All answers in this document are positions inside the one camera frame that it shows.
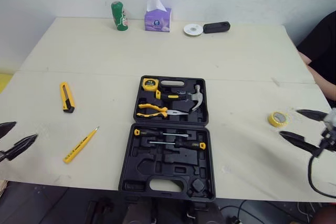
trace pliers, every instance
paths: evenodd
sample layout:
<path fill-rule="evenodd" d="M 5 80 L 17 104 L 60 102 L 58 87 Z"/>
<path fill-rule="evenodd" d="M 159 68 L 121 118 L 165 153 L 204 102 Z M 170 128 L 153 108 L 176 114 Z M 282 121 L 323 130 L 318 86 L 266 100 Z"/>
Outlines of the pliers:
<path fill-rule="evenodd" d="M 0 123 L 0 138 L 5 136 L 15 125 L 16 122 Z M 18 155 L 27 150 L 35 142 L 36 138 L 37 134 L 27 136 L 16 142 L 9 150 L 0 151 L 0 162 L 5 158 L 9 161 L 15 159 Z"/>
<path fill-rule="evenodd" d="M 169 110 L 167 107 L 160 108 L 159 106 L 152 105 L 150 103 L 139 104 L 139 109 L 154 109 L 158 111 L 158 113 L 153 114 L 137 113 L 137 116 L 142 118 L 152 118 L 154 116 L 163 116 L 164 118 L 166 118 L 168 115 L 188 115 L 188 113 L 185 112 L 181 112 L 178 110 Z"/>
<path fill-rule="evenodd" d="M 333 134 L 332 132 L 334 132 L 335 126 L 333 126 L 332 119 L 336 115 L 336 109 L 332 110 L 329 114 L 321 112 L 321 111 L 316 111 L 316 110 L 297 110 L 297 112 L 300 113 L 301 115 L 304 115 L 305 117 L 309 119 L 312 119 L 318 122 L 323 121 L 327 127 L 327 129 L 322 133 L 323 137 L 325 137 L 324 135 L 327 135 L 327 134 Z M 310 152 L 311 154 L 316 154 L 316 155 L 320 154 L 318 150 L 320 149 L 321 145 L 320 147 L 317 147 L 315 145 L 305 142 L 304 136 L 301 136 L 301 135 L 298 135 L 298 134 L 295 134 L 289 131 L 280 131 L 279 134 L 284 139 L 286 139 L 288 142 L 295 145 L 296 147 L 299 147 L 307 152 Z M 336 144 L 329 144 L 326 146 L 326 149 L 336 152 Z"/>

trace black tool case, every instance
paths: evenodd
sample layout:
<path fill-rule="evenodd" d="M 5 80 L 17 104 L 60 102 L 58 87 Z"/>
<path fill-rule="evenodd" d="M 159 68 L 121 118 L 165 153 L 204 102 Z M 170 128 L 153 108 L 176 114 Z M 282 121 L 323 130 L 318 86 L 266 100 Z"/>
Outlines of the black tool case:
<path fill-rule="evenodd" d="M 199 85 L 203 101 L 195 111 L 191 108 L 197 101 L 162 101 L 155 97 L 155 92 L 144 91 L 143 78 L 159 80 L 158 89 L 162 93 L 195 93 L 195 85 Z M 167 81 L 183 82 L 182 86 L 166 84 Z M 150 103 L 169 110 L 187 112 L 188 115 L 139 117 L 137 113 L 153 114 L 158 112 L 152 108 L 140 109 L 139 104 Z M 192 201 L 212 201 L 215 199 L 215 181 L 212 163 L 210 133 L 205 128 L 208 123 L 205 81 L 196 78 L 176 78 L 160 76 L 143 76 L 136 98 L 134 119 L 131 126 L 119 190 L 134 196 L 165 197 Z M 135 135 L 135 129 L 149 129 L 164 133 L 188 134 L 188 137 L 163 135 Z M 157 142 L 197 141 L 204 142 L 204 150 L 189 150 L 171 144 L 152 144 Z M 168 179 L 176 183 L 180 192 L 153 190 L 150 182 L 153 179 Z"/>

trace purple tissue box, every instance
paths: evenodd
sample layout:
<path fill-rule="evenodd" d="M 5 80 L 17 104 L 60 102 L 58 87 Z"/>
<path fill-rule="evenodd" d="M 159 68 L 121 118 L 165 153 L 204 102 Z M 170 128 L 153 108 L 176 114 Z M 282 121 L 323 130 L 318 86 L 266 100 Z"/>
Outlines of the purple tissue box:
<path fill-rule="evenodd" d="M 170 31 L 172 9 L 166 8 L 166 12 L 160 9 L 146 12 L 145 30 L 146 31 Z"/>

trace black shirt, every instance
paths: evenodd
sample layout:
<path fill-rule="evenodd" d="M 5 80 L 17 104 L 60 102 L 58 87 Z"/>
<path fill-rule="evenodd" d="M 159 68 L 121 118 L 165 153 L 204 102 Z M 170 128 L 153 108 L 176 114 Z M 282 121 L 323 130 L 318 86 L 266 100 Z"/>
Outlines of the black shirt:
<path fill-rule="evenodd" d="M 336 84 L 336 11 L 326 16 L 298 45 L 311 59 L 309 66 L 327 81 Z"/>

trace table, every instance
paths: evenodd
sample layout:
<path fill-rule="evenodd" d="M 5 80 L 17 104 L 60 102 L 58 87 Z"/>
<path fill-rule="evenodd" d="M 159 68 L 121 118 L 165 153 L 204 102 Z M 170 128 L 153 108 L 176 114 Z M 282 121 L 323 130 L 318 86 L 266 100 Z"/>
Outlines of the table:
<path fill-rule="evenodd" d="M 270 112 L 285 112 L 292 120 L 285 130 L 318 144 L 323 123 L 295 109 L 330 111 L 282 26 L 232 25 L 232 35 L 190 38 L 181 33 L 185 23 L 180 22 L 173 23 L 170 34 L 143 31 L 142 21 L 131 20 L 128 32 L 111 24 L 109 19 L 57 18 L 13 76 L 0 95 L 0 122 L 18 123 L 0 147 L 6 150 L 30 134 L 39 137 L 20 157 L 0 164 L 0 178 L 117 190 L 140 77 L 161 74 L 206 79 L 217 197 L 332 201 L 308 185 L 309 154 L 267 123 Z M 61 110 L 63 81 L 73 92 L 73 114 Z M 63 163 L 97 126 L 88 146 L 70 165 Z M 336 182 L 336 174 L 328 172 L 335 161 L 327 151 L 316 161 L 314 178 L 321 189 Z"/>

